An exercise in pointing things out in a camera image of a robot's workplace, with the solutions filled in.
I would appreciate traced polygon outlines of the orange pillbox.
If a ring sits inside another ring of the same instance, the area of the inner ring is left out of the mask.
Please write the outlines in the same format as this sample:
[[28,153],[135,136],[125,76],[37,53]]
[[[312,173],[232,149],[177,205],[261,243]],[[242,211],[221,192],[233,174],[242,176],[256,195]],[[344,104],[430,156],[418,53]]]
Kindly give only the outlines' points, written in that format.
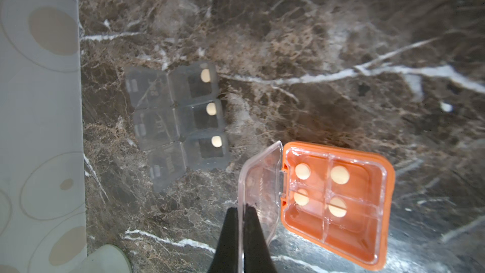
[[382,155],[275,142],[242,167],[238,226],[252,207],[266,242],[283,225],[364,269],[381,270],[394,185],[395,170]]

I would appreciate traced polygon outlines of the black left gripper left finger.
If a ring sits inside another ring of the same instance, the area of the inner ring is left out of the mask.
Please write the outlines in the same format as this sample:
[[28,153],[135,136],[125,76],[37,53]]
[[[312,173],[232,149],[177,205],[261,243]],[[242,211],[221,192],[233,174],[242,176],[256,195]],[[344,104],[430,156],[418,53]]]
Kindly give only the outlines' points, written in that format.
[[238,269],[238,225],[237,208],[231,207],[226,212],[218,245],[208,273],[237,273]]

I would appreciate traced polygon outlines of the clear small pillbox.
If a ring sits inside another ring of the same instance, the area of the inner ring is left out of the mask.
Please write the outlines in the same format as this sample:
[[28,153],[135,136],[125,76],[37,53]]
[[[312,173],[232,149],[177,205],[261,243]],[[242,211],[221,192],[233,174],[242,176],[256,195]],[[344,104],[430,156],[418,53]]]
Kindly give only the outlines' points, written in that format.
[[127,67],[125,84],[154,192],[188,171],[228,167],[231,154],[214,63],[197,61],[169,72]]

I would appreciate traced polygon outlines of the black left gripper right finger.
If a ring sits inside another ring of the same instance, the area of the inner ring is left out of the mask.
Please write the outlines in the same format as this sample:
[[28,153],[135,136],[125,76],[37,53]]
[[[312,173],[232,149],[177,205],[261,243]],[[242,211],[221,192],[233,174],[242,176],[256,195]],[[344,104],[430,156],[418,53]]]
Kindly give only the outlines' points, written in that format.
[[243,226],[243,250],[245,273],[277,273],[263,235],[257,211],[246,205]]

